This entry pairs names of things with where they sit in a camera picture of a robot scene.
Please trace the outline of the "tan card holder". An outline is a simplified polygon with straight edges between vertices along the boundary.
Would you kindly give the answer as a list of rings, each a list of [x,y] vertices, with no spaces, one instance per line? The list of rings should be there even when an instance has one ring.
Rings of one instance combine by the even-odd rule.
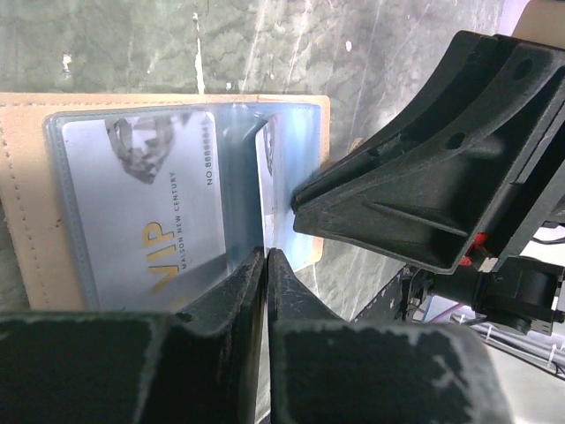
[[[318,153],[321,161],[328,163],[330,100],[325,95],[1,95],[1,203],[31,309],[74,311],[87,307],[66,234],[60,225],[60,200],[43,139],[45,118],[61,111],[222,102],[297,102],[320,106],[321,145]]]

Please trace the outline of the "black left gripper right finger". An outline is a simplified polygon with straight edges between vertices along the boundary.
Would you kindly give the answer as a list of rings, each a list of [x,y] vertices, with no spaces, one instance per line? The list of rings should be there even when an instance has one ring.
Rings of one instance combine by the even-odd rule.
[[[274,423],[509,423],[486,348],[453,324],[347,322],[267,257]]]

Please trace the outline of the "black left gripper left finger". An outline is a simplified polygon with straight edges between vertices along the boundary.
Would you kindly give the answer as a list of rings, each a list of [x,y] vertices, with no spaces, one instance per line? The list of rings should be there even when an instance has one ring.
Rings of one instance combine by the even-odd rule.
[[[253,422],[264,269],[253,250],[177,314],[2,314],[2,422]]]

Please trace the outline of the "silver VIP credit card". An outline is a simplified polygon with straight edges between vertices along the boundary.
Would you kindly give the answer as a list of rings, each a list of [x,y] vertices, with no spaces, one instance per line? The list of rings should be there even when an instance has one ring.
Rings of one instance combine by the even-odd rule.
[[[103,310],[177,310],[227,274],[215,118],[157,111],[62,127]]]

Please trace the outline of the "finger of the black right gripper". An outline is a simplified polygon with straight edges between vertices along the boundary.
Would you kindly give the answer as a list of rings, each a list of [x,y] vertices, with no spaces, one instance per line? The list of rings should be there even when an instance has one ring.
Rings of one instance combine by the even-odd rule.
[[[428,141],[485,90],[511,52],[506,36],[458,32],[411,102],[359,148],[300,186],[294,197],[314,199]]]

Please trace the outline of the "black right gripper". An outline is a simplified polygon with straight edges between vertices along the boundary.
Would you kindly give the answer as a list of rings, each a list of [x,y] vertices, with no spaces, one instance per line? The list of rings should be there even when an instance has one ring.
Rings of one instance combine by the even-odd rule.
[[[506,63],[428,141],[314,199],[294,229],[404,261],[414,301],[441,295],[500,329],[549,334],[564,268],[523,257],[564,221],[564,52],[512,42]]]

